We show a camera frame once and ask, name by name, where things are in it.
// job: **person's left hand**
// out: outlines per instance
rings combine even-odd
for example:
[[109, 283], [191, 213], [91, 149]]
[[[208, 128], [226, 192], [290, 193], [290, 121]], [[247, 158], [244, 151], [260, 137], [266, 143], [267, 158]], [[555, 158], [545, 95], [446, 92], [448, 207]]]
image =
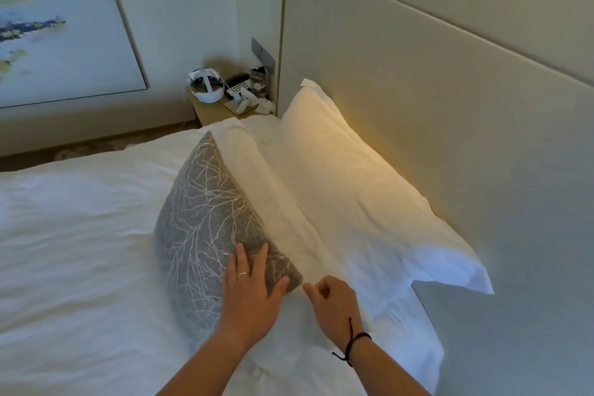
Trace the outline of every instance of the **person's left hand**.
[[268, 296], [264, 282], [267, 255], [268, 244], [264, 244], [250, 274], [248, 257], [239, 243], [223, 279], [223, 308], [217, 333], [231, 340], [242, 353], [270, 332], [289, 286], [289, 278], [283, 277]]

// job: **floor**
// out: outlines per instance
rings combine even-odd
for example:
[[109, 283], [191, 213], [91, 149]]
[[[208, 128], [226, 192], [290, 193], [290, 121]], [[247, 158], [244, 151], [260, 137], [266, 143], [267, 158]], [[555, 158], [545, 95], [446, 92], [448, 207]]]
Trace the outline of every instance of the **floor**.
[[183, 124], [135, 131], [125, 135], [110, 136], [92, 141], [65, 144], [63, 146], [42, 149], [40, 151], [0, 157], [0, 172], [19, 171], [52, 161], [85, 157], [86, 155], [94, 155], [95, 153], [122, 151], [126, 147], [134, 144], [146, 143], [162, 136], [176, 133], [177, 131], [197, 129], [198, 127], [199, 125], [196, 121], [188, 121]]

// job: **hand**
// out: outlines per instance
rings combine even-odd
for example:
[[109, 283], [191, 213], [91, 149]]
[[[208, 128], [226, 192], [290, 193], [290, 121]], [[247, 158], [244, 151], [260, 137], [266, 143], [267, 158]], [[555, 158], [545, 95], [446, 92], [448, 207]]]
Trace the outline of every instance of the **hand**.
[[352, 318], [353, 335], [365, 332], [355, 291], [348, 283], [331, 275], [324, 277], [315, 287], [303, 284], [303, 290], [314, 306], [322, 332], [344, 354], [351, 340], [349, 318]]
[[243, 354], [270, 332], [289, 286], [289, 278], [283, 277], [268, 296], [264, 282], [267, 256], [268, 244], [264, 244], [250, 275], [248, 257], [239, 243], [237, 255], [231, 254], [229, 272], [223, 278], [223, 307], [217, 334]]

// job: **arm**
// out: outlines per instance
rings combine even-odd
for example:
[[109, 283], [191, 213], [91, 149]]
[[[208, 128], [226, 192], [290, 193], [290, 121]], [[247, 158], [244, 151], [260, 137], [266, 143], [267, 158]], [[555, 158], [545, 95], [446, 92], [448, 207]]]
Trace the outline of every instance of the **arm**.
[[243, 244], [231, 254], [223, 279], [219, 327], [157, 396], [220, 396], [249, 349], [274, 325], [289, 285], [283, 277], [270, 297], [264, 282], [268, 244], [262, 246], [251, 275]]
[[[349, 318], [352, 318], [353, 335], [365, 331], [355, 292], [346, 282], [330, 275], [324, 277], [315, 287], [304, 284], [303, 289], [314, 306], [322, 332], [344, 354], [351, 340]], [[368, 338], [360, 338], [353, 343], [349, 360], [369, 396], [429, 394]]]

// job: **forearm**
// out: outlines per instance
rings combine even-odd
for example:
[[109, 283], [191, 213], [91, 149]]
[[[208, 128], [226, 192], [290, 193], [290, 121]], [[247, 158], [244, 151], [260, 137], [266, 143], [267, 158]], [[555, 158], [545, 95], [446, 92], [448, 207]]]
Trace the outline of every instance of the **forearm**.
[[353, 343], [349, 354], [368, 396], [428, 396], [429, 393], [368, 338]]
[[245, 351], [215, 333], [157, 396], [220, 396]]

